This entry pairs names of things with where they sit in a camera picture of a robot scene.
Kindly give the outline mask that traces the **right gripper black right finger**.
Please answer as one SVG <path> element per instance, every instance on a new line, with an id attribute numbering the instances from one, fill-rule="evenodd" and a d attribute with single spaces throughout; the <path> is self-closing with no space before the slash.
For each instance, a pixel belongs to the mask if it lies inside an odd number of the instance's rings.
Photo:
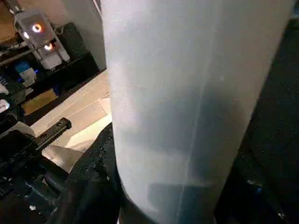
<path id="1" fill-rule="evenodd" d="M 214 215 L 218 224 L 297 224 L 299 197 L 280 188 L 251 151 L 240 151 Z"/>

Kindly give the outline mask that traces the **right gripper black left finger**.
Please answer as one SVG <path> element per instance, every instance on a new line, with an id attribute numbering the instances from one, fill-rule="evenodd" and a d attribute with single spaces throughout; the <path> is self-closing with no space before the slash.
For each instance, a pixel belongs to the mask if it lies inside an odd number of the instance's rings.
<path id="1" fill-rule="evenodd" d="M 69 173 L 50 223 L 115 224 L 123 198 L 109 123 Z"/>

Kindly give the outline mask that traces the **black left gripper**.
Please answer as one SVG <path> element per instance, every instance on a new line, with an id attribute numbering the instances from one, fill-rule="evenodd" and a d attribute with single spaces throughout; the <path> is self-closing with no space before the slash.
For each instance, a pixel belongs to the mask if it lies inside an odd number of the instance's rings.
<path id="1" fill-rule="evenodd" d="M 68 173 L 42 151 L 71 128 L 62 118 L 35 137 L 0 123 L 0 214 L 8 223 L 45 224 L 55 211 Z"/>

